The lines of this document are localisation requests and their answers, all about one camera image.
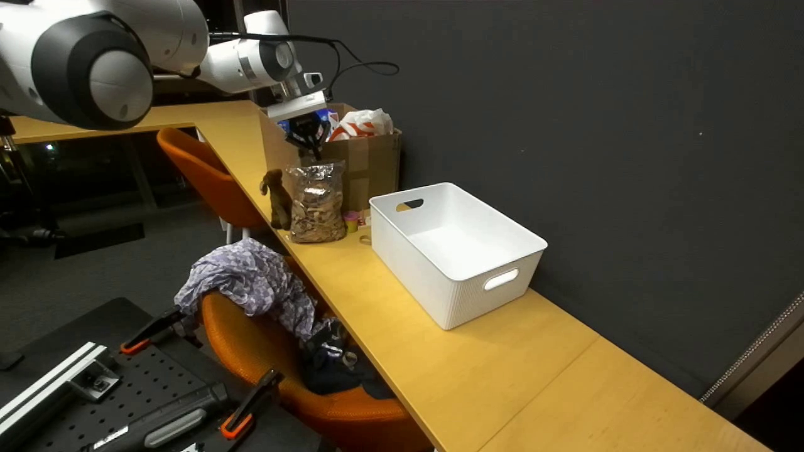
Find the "black bag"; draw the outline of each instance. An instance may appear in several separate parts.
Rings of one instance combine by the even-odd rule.
[[[302,345],[302,382],[316,394],[363,386],[375,400],[395,396],[338,322]]]

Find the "cloth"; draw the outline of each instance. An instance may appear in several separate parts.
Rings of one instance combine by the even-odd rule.
[[[277,313],[280,326],[302,342],[332,322],[316,320],[316,298],[284,266],[284,258],[248,237],[213,249],[190,266],[185,284],[174,296],[175,310],[190,326],[198,323],[198,303],[208,291],[221,291],[245,317]]]
[[[357,136],[395,136],[395,121],[382,107],[350,111],[344,119],[332,119],[333,129],[327,140],[352,140]]]

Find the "dark wall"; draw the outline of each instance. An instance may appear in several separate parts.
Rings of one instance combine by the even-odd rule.
[[[547,239],[532,287],[684,389],[804,289],[804,3],[298,0],[289,27],[396,61],[333,100],[395,116],[405,185]]]

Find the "wooden table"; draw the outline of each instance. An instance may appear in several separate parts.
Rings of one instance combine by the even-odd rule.
[[[20,143],[92,136],[15,125]],[[195,125],[269,218],[262,176],[295,151],[253,104],[154,107],[136,131],[161,125]],[[360,234],[277,237],[439,450],[765,450],[535,291],[441,331]]]

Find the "chair backrest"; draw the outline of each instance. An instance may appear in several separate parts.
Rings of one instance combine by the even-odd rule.
[[[344,452],[430,452],[430,441],[399,400],[371,400],[362,386],[314,394],[302,384],[298,342],[274,320],[245,317],[221,291],[200,298],[200,326],[216,362],[245,384],[284,372],[280,406]]]
[[[208,143],[200,143],[181,129],[161,129],[155,143],[216,215],[238,228],[265,228],[250,199]]]

